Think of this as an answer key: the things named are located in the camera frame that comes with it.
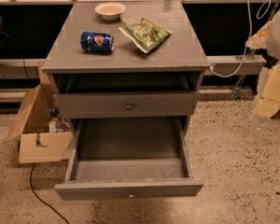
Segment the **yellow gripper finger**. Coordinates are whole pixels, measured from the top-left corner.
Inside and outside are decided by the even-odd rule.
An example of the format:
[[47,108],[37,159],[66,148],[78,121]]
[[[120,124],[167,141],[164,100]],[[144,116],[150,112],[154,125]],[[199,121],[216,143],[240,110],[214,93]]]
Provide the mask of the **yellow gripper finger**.
[[280,110],[280,61],[270,70],[264,70],[260,90],[252,114],[259,119],[270,119]]
[[265,23],[254,35],[247,39],[245,45],[251,49],[266,49],[270,25],[270,21]]

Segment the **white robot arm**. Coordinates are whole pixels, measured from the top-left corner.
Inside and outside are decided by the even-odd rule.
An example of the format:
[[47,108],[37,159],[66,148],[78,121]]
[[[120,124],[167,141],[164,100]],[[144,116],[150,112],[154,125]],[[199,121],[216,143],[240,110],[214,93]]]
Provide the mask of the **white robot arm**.
[[251,49],[266,49],[277,60],[269,71],[252,112],[255,117],[270,119],[280,110],[280,9],[245,44]]

